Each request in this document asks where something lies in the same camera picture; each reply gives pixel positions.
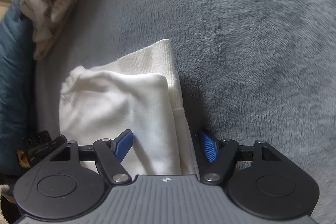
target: gray gripper base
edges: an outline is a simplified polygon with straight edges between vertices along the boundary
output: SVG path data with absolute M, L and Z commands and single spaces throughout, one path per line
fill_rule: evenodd
M 20 224 L 43 221 L 24 217 Z M 64 224 L 316 224 L 310 217 L 290 221 L 257 218 L 230 202 L 219 186 L 196 176 L 138 176 L 114 187 L 95 210 Z

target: white cloth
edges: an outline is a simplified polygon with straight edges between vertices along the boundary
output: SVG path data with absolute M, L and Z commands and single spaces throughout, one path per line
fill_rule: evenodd
M 105 66 L 75 68 L 62 86 L 59 120 L 61 134 L 80 145 L 131 129 L 135 142 L 122 164 L 133 177 L 199 175 L 168 39 Z
M 20 11 L 34 24 L 33 41 L 35 42 L 44 41 L 53 36 L 50 31 L 53 24 L 46 15 L 51 6 L 50 0 L 20 0 Z

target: metal screw head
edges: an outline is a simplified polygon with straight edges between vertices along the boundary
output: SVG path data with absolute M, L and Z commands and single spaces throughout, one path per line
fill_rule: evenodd
M 204 179 L 208 182 L 215 182 L 221 179 L 221 176 L 216 173 L 209 173 L 204 175 Z
M 128 175 L 126 174 L 116 174 L 112 177 L 115 182 L 125 182 L 128 180 Z

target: fleece texture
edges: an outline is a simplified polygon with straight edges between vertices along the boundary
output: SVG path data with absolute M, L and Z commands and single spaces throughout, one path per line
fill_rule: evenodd
M 336 0 L 79 0 L 37 65 L 40 129 L 58 132 L 61 83 L 73 68 L 108 64 L 162 37 L 171 40 L 195 147 L 202 127 L 245 145 L 268 141 L 317 181 L 312 216 L 334 224 Z

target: white towel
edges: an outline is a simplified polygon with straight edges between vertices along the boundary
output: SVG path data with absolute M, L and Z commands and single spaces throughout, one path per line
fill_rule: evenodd
M 59 119 L 61 134 L 80 145 L 132 129 L 123 161 L 132 177 L 199 175 L 168 39 L 105 66 L 75 68 L 62 86 Z

